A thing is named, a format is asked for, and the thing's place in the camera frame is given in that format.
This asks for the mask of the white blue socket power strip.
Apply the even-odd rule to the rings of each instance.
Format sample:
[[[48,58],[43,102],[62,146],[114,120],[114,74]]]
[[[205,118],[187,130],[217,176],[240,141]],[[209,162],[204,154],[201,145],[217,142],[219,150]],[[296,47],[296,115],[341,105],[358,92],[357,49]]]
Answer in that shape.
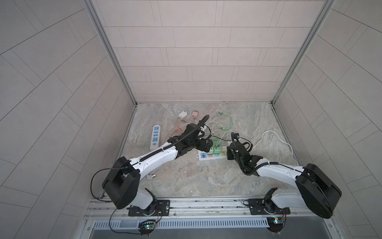
[[[160,146],[160,134],[161,134],[161,126],[154,125],[152,129],[152,136],[150,142],[150,150],[155,150]]]

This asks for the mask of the white charger adapter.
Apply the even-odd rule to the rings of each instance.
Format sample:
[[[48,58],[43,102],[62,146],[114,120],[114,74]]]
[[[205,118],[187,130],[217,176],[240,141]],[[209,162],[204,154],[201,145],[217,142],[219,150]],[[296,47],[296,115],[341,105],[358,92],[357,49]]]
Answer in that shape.
[[[180,113],[178,114],[178,118],[179,118],[179,119],[184,119],[184,118],[187,117],[187,115],[188,115],[188,113],[187,113],[186,111],[182,111],[182,112],[180,112]]]

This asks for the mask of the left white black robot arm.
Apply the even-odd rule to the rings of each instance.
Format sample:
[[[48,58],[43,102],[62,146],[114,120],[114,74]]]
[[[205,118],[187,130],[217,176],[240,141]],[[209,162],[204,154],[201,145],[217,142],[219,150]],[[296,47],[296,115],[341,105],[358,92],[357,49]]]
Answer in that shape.
[[[120,210],[127,206],[140,209],[145,215],[156,210],[157,198],[148,189],[139,189],[143,177],[163,164],[185,155],[193,149],[209,152],[212,148],[210,136],[204,138],[204,126],[210,118],[204,116],[197,124],[190,123],[178,136],[171,137],[159,148],[138,158],[116,160],[102,183],[102,189],[115,207]]]

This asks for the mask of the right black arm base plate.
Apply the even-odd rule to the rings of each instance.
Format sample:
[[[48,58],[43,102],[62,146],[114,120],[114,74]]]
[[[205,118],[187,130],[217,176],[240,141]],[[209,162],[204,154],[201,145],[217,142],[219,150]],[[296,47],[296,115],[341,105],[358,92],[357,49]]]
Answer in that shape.
[[[289,215],[290,209],[279,208],[270,199],[248,199],[243,202],[243,205],[250,209],[251,215]]]

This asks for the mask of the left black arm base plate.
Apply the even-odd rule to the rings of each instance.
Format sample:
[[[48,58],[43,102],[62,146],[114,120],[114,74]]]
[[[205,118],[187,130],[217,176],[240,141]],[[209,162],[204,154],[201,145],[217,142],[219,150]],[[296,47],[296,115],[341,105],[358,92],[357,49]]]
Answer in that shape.
[[[128,209],[129,217],[168,216],[170,209],[170,200],[155,199],[146,209],[141,209],[137,206],[131,206]]]

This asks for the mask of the green charger adapter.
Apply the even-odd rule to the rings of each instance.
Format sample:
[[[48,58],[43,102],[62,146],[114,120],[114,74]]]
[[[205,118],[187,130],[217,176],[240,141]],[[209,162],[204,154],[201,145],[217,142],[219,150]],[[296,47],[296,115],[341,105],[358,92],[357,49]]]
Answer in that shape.
[[[207,152],[207,155],[213,155],[214,154],[214,147],[211,147],[209,152]]]
[[[221,154],[221,147],[220,146],[214,147],[213,150],[214,150],[214,154]]]

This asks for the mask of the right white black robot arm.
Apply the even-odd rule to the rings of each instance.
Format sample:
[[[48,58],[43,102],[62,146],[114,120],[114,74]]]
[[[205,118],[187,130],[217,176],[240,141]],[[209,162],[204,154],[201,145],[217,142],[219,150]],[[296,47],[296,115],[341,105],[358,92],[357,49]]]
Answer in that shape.
[[[292,190],[271,189],[263,199],[264,204],[270,203],[278,208],[309,209],[321,218],[332,217],[342,191],[317,165],[309,163],[302,167],[269,161],[251,155],[251,149],[239,140],[239,134],[233,132],[227,158],[235,160],[245,175],[268,177],[294,187]]]

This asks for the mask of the white multicolour socket power strip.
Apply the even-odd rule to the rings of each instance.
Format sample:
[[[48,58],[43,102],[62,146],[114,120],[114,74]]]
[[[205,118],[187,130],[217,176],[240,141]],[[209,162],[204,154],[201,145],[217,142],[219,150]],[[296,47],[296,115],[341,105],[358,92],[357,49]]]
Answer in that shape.
[[[209,152],[198,150],[197,159],[199,161],[227,159],[227,146],[212,147]]]

